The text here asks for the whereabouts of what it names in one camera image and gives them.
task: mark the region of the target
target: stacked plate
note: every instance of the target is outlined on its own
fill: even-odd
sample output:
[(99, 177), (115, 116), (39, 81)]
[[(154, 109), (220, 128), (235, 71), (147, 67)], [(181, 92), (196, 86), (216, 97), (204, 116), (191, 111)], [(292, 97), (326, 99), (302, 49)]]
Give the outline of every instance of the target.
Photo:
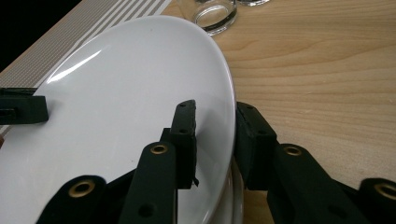
[(235, 99), (228, 65), (204, 31), (158, 16), (125, 22), (73, 53), (37, 90), (49, 121), (15, 126), (0, 150), (0, 223), (35, 223), (68, 180), (107, 182), (136, 168), (196, 101), (199, 187), (178, 192), (178, 223), (242, 223), (242, 182), (231, 165)]

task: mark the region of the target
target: table surface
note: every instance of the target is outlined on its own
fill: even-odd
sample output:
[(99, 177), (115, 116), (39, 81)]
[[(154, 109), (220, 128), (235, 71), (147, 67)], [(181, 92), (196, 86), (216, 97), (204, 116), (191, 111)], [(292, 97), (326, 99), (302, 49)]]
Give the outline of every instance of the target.
[[(182, 17), (175, 1), (163, 14)], [(396, 181), (396, 2), (240, 6), (214, 39), (236, 99), (255, 105), (280, 143), (306, 148), (353, 188), (367, 177)], [(244, 221), (272, 222), (264, 192), (245, 192)]]

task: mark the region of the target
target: wooden table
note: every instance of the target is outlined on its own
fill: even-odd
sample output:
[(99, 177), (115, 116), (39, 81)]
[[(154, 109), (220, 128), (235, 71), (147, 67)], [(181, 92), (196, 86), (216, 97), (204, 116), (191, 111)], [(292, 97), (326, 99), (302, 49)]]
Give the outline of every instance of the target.
[[(182, 17), (174, 2), (163, 13)], [(396, 2), (272, 0), (238, 8), (214, 36), (238, 101), (255, 105), (281, 143), (308, 149), (353, 188), (396, 181)], [(271, 223), (265, 193), (245, 192), (245, 223)]]

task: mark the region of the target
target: wood grain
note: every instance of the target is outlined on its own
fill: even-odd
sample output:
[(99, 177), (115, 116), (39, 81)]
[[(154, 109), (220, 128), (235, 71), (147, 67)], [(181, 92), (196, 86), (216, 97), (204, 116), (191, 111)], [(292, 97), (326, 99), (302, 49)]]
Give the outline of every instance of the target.
[[(163, 14), (182, 17), (175, 2)], [(305, 147), (353, 188), (367, 177), (396, 181), (395, 1), (239, 6), (235, 23), (213, 38), (237, 100), (255, 105), (279, 142)], [(265, 196), (245, 197), (245, 223), (263, 223), (255, 219), (262, 211), (251, 211)]]

